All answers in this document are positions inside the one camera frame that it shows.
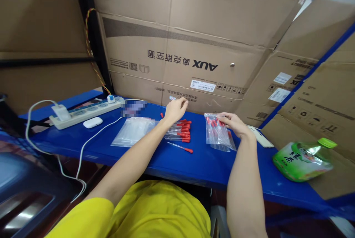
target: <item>aux logo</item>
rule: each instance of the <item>aux logo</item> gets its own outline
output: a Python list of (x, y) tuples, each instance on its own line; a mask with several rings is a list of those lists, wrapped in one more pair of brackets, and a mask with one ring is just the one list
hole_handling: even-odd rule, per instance
[(201, 61), (197, 61), (197, 60), (193, 60), (194, 61), (194, 65), (192, 67), (197, 67), (202, 69), (203, 65), (204, 65), (204, 69), (207, 70), (207, 68), (210, 68), (210, 71), (214, 71), (214, 69), (217, 68), (218, 65), (213, 65), (210, 64), (208, 62), (201, 62)]

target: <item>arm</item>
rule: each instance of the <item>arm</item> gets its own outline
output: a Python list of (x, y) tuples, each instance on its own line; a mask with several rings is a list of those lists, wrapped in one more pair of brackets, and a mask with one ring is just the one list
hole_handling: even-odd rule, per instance
[(165, 117), (153, 130), (127, 150), (84, 200), (102, 197), (116, 206), (143, 174), (163, 136), (184, 115), (187, 105), (188, 101), (185, 98), (171, 101), (166, 106)]
[(219, 118), (240, 138), (227, 188), (227, 223), (232, 237), (267, 237), (255, 135), (235, 114)]

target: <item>yellow shirt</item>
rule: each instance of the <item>yellow shirt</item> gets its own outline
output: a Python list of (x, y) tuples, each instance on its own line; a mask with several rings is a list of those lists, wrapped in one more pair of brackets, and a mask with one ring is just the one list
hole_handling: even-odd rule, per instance
[(92, 198), (75, 206), (46, 236), (210, 237), (211, 222), (200, 201), (167, 181), (134, 184), (114, 208)]

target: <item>plastic bag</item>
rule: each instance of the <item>plastic bag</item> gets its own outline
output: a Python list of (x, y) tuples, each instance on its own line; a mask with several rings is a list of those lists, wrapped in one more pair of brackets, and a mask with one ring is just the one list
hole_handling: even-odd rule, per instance
[(150, 118), (127, 118), (111, 146), (131, 147), (156, 126)]
[(214, 149), (225, 152), (230, 152), (230, 149), (235, 150), (235, 145), (232, 146), (234, 142), (231, 134), (228, 133), (225, 124), (217, 119), (217, 114), (205, 113), (204, 117), (206, 119), (206, 143)]

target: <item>hand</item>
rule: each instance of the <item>hand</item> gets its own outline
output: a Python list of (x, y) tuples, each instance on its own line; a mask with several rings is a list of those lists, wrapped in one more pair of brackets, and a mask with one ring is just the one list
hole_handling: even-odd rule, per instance
[(179, 98), (170, 101), (166, 106), (163, 120), (170, 126), (173, 125), (175, 122), (180, 120), (182, 116), (184, 116), (188, 104), (189, 102), (186, 98)]
[(222, 112), (218, 114), (218, 119), (232, 129), (235, 134), (242, 139), (243, 137), (255, 137), (253, 132), (243, 123), (243, 121), (235, 114)]

